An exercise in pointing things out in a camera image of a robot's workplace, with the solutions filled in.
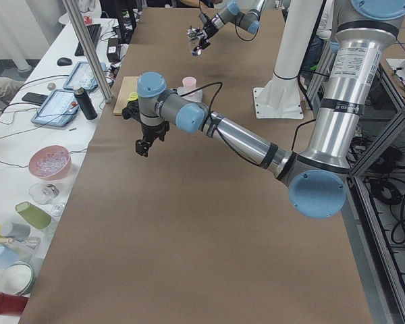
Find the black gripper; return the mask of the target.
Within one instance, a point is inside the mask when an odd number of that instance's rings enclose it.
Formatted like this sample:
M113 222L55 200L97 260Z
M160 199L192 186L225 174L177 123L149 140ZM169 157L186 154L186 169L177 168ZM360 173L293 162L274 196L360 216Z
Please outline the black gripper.
M163 121L156 126L148 126L141 124L142 139L139 139L135 143L136 152L142 157L148 157L149 149L156 139L160 141L165 140L165 135L169 131L169 122Z
M214 36L221 29L221 18L219 17L218 13L216 13L212 18L205 13L200 13L199 18L203 23L201 32L203 39L196 39L192 42L193 55L201 55L202 51L211 45L210 40L208 39Z

